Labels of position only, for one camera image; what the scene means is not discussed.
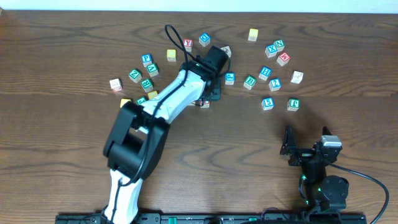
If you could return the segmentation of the red I block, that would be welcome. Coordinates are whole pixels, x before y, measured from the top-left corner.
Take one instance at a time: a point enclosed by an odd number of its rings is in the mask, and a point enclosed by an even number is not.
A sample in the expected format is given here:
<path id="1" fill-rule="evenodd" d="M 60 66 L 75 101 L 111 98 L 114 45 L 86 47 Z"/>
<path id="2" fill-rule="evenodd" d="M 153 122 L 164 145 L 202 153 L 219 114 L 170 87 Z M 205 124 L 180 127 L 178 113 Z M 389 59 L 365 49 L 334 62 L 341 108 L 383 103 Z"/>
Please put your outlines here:
<path id="1" fill-rule="evenodd" d="M 210 107 L 209 101 L 201 101 L 200 102 L 200 108 L 209 108 L 209 107 Z"/>

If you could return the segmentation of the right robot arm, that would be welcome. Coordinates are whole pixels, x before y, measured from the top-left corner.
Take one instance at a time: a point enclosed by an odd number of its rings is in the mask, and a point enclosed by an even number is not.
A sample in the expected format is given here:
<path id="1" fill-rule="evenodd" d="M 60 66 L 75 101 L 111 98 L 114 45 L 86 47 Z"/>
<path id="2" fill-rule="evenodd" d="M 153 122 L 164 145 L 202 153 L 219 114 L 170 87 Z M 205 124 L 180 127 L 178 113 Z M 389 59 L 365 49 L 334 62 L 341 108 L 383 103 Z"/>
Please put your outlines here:
<path id="1" fill-rule="evenodd" d="M 321 139 L 311 148 L 298 147 L 290 126 L 280 154 L 289 156 L 289 166 L 300 166 L 302 175 L 299 192 L 307 208 L 300 212 L 299 219 L 305 222 L 341 223 L 340 211 L 346 208 L 349 182 L 337 175 L 327 175 L 326 166 L 336 162 L 342 150 L 342 142 L 329 129 L 323 127 Z"/>

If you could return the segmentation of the blue 2 block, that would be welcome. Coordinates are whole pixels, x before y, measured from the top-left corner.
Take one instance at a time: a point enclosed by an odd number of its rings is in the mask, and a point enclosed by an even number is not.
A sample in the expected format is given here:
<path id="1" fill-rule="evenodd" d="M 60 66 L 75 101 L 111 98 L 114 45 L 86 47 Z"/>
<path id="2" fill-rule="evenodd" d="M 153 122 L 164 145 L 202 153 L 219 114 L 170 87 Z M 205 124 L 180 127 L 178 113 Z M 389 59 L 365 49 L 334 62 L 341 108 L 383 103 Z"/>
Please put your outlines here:
<path id="1" fill-rule="evenodd" d="M 274 78 L 269 81 L 270 91 L 277 91 L 281 88 L 282 84 L 279 78 Z"/>

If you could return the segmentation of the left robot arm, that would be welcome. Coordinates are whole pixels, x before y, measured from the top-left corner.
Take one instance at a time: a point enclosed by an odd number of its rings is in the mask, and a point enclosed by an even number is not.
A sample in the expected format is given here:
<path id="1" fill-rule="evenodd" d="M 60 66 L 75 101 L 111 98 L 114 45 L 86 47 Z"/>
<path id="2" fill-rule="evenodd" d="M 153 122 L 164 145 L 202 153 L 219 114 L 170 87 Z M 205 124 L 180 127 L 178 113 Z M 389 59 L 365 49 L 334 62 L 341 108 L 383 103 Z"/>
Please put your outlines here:
<path id="1" fill-rule="evenodd" d="M 192 102 L 209 96 L 228 54 L 212 46 L 205 58 L 186 60 L 176 79 L 153 99 L 125 103 L 104 146 L 111 176 L 102 223 L 132 223 L 143 181 L 161 158 L 171 122 Z"/>

